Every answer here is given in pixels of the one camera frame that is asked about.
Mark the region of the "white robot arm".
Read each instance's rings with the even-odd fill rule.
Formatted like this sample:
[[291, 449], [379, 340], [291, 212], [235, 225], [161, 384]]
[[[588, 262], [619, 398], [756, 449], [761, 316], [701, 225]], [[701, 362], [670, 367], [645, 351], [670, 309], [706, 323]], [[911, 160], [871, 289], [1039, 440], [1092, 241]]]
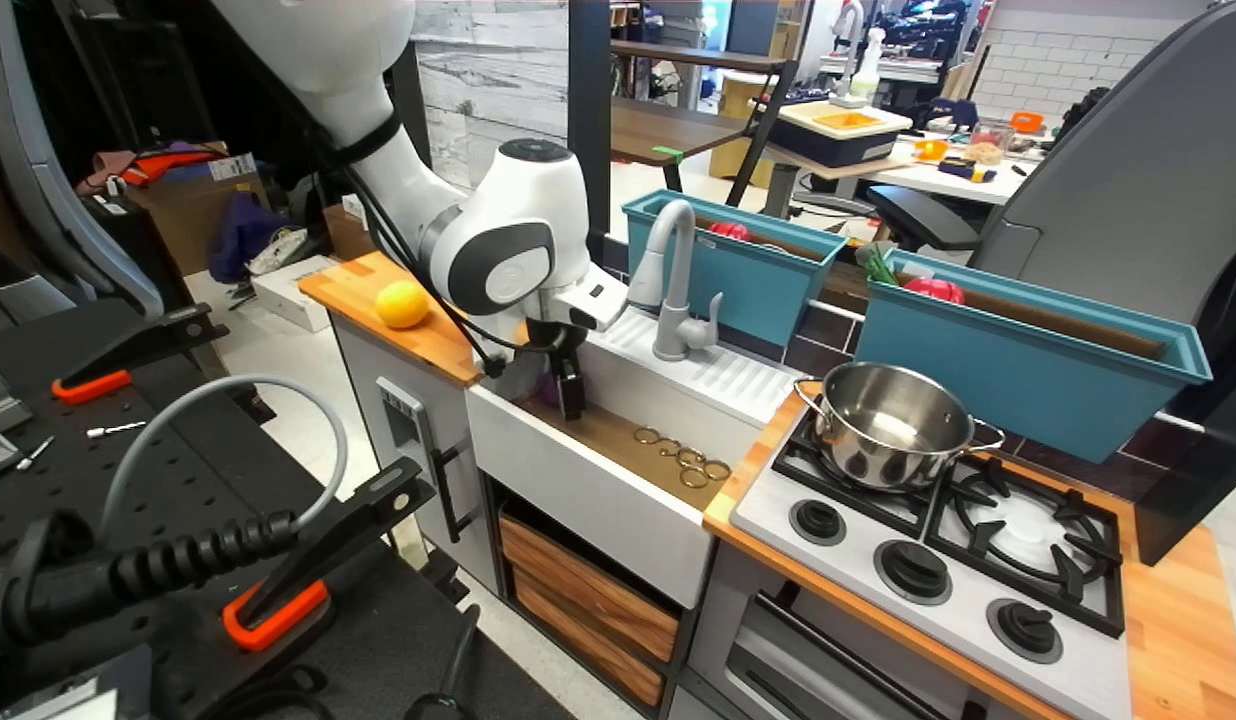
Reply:
[[580, 421], [580, 345], [629, 299], [588, 252], [580, 156], [557, 140], [505, 140], [473, 194], [435, 175], [384, 83], [416, 0], [211, 5], [316, 121], [329, 165], [353, 173], [379, 222], [375, 247], [459, 321], [489, 321], [497, 340], [524, 323], [558, 417]]

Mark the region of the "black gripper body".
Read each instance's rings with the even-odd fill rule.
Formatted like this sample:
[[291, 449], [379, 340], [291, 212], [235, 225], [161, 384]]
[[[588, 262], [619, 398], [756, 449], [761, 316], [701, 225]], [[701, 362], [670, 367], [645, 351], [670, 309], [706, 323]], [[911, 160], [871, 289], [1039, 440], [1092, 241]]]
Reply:
[[588, 265], [576, 280], [524, 299], [527, 345], [544, 351], [544, 394], [564, 421], [585, 417], [580, 345], [629, 305], [629, 285]]

